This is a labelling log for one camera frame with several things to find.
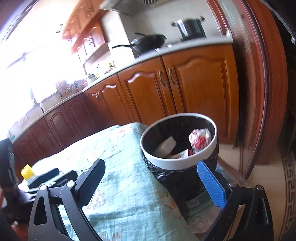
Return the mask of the floral light green tablecloth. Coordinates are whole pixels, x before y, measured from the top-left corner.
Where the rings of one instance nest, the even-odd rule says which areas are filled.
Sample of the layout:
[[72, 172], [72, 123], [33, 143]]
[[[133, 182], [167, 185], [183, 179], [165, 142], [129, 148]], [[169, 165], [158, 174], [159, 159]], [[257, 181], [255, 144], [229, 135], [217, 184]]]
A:
[[97, 159], [105, 174], [83, 212], [103, 240], [196, 240], [168, 190], [142, 158], [146, 126], [112, 126], [32, 165], [40, 175], [53, 168], [82, 174]]

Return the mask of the white red crumpled wrapper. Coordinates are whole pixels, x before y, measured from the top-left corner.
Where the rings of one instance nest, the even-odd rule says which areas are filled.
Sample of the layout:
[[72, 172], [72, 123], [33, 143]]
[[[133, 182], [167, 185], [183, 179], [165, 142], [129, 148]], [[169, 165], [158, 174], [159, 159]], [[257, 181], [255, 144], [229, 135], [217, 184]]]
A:
[[193, 153], [197, 153], [210, 144], [212, 140], [212, 135], [210, 130], [207, 128], [194, 129], [189, 135], [189, 142], [192, 147]]

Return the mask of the patterned floor mat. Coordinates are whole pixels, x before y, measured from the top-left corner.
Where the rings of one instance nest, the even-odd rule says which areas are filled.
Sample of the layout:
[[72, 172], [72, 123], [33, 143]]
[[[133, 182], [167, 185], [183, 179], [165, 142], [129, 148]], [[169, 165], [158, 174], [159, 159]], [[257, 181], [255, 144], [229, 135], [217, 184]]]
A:
[[295, 240], [295, 155], [280, 148], [285, 175], [285, 214], [278, 240]]

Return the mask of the wooden kitchen cabinets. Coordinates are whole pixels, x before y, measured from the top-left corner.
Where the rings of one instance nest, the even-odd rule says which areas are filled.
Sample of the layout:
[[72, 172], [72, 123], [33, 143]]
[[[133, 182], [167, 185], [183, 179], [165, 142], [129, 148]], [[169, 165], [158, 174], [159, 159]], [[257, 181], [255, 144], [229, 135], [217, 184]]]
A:
[[114, 125], [151, 125], [176, 113], [210, 117], [221, 143], [234, 145], [239, 90], [232, 44], [200, 46], [135, 64], [45, 113], [13, 143], [18, 178], [26, 164]]

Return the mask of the white rimmed trash bin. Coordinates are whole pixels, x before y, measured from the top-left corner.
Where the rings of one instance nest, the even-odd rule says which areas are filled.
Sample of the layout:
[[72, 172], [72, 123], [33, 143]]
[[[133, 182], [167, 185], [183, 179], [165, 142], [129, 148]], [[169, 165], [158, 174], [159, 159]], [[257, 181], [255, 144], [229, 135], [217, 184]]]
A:
[[[172, 137], [176, 146], [172, 154], [191, 148], [189, 135], [194, 129], [207, 128], [211, 142], [204, 149], [186, 158], [166, 159], [153, 154], [155, 149], [167, 138]], [[140, 138], [140, 147], [146, 159], [165, 170], [182, 170], [196, 166], [199, 161], [209, 159], [219, 148], [217, 126], [209, 117], [198, 113], [179, 113], [162, 118], [148, 126]]]

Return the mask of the wall cabinets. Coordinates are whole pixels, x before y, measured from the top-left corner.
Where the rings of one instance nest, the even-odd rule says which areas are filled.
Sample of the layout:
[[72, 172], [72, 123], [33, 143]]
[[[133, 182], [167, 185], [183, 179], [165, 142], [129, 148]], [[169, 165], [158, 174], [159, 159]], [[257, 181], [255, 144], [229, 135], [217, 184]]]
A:
[[78, 1], [62, 32], [70, 42], [72, 54], [83, 65], [91, 65], [109, 51], [101, 19], [108, 13], [100, 8], [102, 1]]

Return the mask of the grey speckled countertop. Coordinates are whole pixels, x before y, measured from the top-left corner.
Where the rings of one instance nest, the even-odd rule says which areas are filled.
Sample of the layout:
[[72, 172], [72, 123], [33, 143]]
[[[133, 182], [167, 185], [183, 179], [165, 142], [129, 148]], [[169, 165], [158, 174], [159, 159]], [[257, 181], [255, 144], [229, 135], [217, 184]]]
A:
[[143, 54], [140, 57], [135, 58], [134, 60], [128, 61], [123, 66], [116, 67], [115, 69], [111, 70], [110, 72], [102, 75], [102, 77], [99, 77], [98, 79], [94, 80], [93, 82], [89, 83], [86, 87], [82, 88], [79, 91], [73, 92], [69, 97], [64, 97], [58, 102], [54, 102], [53, 105], [51, 105], [49, 108], [45, 108], [45, 111], [41, 111], [41, 108], [37, 108], [38, 115], [35, 118], [29, 119], [30, 122], [25, 125], [23, 128], [12, 128], [10, 131], [10, 140], [12, 142], [16, 141], [29, 127], [31, 127], [34, 123], [36, 123], [40, 118], [45, 116], [45, 114], [52, 111], [54, 108], [59, 107], [61, 104], [65, 103], [66, 101], [72, 99], [73, 97], [78, 96], [79, 94], [85, 92], [90, 87], [93, 87], [94, 85], [102, 82], [106, 78], [111, 77], [112, 75], [119, 73], [127, 68], [130, 68], [132, 66], [135, 66], [139, 63], [142, 63], [144, 61], [150, 60], [152, 58], [160, 57], [165, 54], [181, 51], [181, 50], [187, 50], [192, 49], [195, 47], [203, 47], [203, 46], [210, 46], [210, 45], [218, 45], [218, 44], [232, 44], [234, 43], [234, 40], [231, 36], [214, 36], [210, 38], [200, 38], [200, 39], [193, 39], [185, 42], [178, 42], [173, 44], [168, 44], [164, 47], [161, 47], [159, 49], [156, 49], [154, 51], [149, 51], [145, 54]]

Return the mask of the black wok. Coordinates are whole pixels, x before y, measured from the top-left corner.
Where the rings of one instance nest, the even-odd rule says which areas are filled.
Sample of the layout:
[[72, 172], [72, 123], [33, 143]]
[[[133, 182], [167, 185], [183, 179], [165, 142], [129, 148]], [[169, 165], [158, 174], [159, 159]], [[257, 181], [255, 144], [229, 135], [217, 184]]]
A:
[[139, 35], [139, 37], [132, 40], [130, 44], [113, 46], [112, 49], [115, 49], [118, 47], [133, 48], [135, 51], [142, 54], [142, 53], [160, 48], [164, 44], [165, 40], [167, 39], [162, 34], [153, 34], [153, 35], [145, 35], [142, 33], [135, 33], [135, 34]]

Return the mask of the range hood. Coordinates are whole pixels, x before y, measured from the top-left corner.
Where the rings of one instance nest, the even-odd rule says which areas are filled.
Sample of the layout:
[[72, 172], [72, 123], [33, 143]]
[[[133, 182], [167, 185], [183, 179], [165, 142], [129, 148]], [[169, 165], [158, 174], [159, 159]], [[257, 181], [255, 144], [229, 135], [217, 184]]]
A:
[[127, 16], [135, 16], [160, 3], [161, 1], [155, 0], [109, 0], [103, 1], [99, 5], [99, 8], [107, 11], [115, 11]]

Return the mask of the red white carton box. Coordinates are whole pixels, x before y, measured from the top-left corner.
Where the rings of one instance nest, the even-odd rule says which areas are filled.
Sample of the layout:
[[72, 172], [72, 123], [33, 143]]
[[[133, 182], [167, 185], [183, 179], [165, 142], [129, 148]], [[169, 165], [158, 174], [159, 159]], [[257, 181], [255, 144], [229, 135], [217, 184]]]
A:
[[169, 159], [182, 159], [182, 158], [187, 158], [189, 156], [192, 156], [193, 154], [195, 154], [195, 152], [191, 149], [186, 149], [178, 154], [174, 154], [169, 156]]

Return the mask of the round wooden table top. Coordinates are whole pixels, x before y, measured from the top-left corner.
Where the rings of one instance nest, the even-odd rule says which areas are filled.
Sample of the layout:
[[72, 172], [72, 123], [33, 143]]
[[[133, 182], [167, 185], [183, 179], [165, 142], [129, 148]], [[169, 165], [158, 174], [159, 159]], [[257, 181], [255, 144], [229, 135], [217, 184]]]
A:
[[208, 1], [221, 33], [233, 39], [239, 82], [239, 171], [269, 163], [285, 120], [287, 63], [280, 32], [261, 1]]

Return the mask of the black cooking pot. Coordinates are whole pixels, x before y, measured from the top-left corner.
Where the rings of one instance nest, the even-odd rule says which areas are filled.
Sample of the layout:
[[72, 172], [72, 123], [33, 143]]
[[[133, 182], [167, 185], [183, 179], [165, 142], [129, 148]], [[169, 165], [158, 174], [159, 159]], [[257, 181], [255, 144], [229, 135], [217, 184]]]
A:
[[176, 23], [171, 22], [172, 27], [177, 27], [182, 35], [181, 41], [199, 39], [206, 37], [202, 22], [205, 21], [203, 16], [194, 19], [178, 20]]

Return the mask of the yellow foam fruit net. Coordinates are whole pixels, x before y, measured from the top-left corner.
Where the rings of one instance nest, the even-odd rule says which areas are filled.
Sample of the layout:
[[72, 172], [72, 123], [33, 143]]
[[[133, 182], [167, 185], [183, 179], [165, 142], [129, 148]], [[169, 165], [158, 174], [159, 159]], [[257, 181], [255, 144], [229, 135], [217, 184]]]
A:
[[30, 167], [30, 165], [26, 164], [24, 168], [22, 168], [21, 170], [21, 175], [26, 181], [28, 181], [30, 178], [34, 177], [35, 173]]

